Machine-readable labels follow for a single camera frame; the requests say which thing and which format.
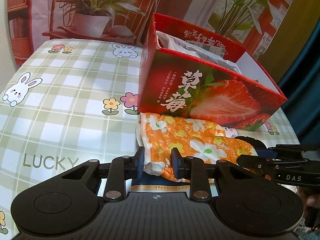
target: curtain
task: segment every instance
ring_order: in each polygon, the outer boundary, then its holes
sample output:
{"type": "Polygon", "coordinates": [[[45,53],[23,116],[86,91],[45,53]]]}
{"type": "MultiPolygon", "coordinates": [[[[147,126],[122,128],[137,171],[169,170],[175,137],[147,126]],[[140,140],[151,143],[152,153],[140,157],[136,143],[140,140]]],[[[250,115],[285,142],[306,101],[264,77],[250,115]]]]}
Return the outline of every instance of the curtain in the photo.
{"type": "Polygon", "coordinates": [[[288,98],[282,109],[300,143],[320,145],[320,19],[278,85],[288,98]]]}

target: orange floral cloth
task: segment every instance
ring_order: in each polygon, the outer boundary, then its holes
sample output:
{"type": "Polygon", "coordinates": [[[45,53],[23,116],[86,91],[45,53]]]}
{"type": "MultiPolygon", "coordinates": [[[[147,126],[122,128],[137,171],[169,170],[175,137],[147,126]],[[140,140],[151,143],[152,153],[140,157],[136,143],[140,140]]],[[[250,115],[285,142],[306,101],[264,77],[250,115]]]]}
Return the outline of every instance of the orange floral cloth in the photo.
{"type": "Polygon", "coordinates": [[[174,178],[171,167],[174,147],[183,157],[195,156],[212,164],[220,159],[236,163],[241,154],[257,155],[249,143],[225,137],[224,128],[214,122],[151,113],[140,114],[140,121],[145,172],[172,181],[181,181],[174,178]]]}

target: wooden stand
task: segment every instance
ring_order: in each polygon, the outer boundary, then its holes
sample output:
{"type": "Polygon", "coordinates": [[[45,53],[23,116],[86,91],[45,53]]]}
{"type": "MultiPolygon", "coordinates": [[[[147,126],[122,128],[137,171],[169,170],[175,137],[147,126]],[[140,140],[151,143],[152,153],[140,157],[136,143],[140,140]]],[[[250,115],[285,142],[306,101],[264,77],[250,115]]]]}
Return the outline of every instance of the wooden stand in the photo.
{"type": "Polygon", "coordinates": [[[14,59],[21,66],[34,52],[31,30],[31,0],[8,0],[8,24],[14,59]]]}

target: table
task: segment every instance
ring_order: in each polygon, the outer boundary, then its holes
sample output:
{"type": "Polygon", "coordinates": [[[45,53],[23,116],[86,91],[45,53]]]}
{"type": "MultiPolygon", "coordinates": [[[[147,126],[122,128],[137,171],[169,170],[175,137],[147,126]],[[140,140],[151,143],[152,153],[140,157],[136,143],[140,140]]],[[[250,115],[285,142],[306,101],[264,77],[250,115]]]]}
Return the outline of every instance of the table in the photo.
{"type": "MultiPolygon", "coordinates": [[[[21,87],[11,92],[19,78],[30,87],[20,103],[21,97],[16,98],[17,105],[0,101],[0,211],[5,215],[2,228],[8,231],[0,233],[1,240],[18,233],[10,205],[21,191],[89,159],[107,163],[135,154],[136,102],[132,108],[124,102],[125,96],[138,93],[142,49],[134,49],[137,57],[120,58],[113,54],[112,44],[46,41],[1,93],[3,98],[19,90],[24,96],[21,87]]],[[[299,143],[281,109],[257,132],[232,134],[259,139],[267,147],[299,143]]]]}

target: strawberry box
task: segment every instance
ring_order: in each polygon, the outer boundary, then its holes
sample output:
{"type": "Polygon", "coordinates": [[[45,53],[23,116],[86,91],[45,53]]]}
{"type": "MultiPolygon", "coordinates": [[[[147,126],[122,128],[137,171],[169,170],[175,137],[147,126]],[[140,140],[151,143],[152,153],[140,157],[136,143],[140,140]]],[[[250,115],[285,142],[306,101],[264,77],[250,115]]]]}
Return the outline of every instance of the strawberry box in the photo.
{"type": "Polygon", "coordinates": [[[142,52],[140,113],[202,119],[255,131],[286,100],[267,71],[241,45],[182,20],[153,14],[142,52]],[[236,63],[241,74],[164,48],[156,31],[236,63]]]}

